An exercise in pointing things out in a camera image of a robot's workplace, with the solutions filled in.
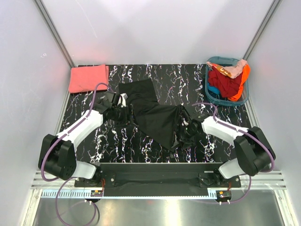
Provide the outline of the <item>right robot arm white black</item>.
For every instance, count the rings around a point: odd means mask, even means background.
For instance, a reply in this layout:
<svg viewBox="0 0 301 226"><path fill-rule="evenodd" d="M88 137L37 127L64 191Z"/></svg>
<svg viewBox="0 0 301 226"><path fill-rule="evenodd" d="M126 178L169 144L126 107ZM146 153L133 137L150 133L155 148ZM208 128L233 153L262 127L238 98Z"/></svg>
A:
<svg viewBox="0 0 301 226"><path fill-rule="evenodd" d="M225 186L234 176L253 177L267 167L273 170L275 166L276 155L259 127L243 128L210 114L197 115L183 110L179 129L183 148L194 145L201 133L215 136L234 147L236 158L223 163L213 176L218 186Z"/></svg>

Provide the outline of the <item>black t shirt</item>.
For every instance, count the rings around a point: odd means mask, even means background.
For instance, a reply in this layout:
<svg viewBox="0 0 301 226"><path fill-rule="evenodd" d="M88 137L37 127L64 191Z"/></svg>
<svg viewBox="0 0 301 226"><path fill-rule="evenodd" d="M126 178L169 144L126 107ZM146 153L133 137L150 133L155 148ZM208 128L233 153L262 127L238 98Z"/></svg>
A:
<svg viewBox="0 0 301 226"><path fill-rule="evenodd" d="M151 79L120 83L119 92L127 94L127 105L132 106L138 129L164 148L174 151L180 143L182 105L161 105Z"/></svg>

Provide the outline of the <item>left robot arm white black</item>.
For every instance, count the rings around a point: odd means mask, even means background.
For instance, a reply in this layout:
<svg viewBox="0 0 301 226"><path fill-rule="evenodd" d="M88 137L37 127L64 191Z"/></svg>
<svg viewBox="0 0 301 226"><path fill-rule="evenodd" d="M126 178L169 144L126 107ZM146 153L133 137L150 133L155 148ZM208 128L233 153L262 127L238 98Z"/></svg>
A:
<svg viewBox="0 0 301 226"><path fill-rule="evenodd" d="M99 102L92 101L79 120L62 132L43 138L38 168L44 181L57 179L85 179L91 186L100 184L101 172L98 166L76 158L76 151L82 141L106 121L127 124L130 111L126 104L127 94L107 91Z"/></svg>

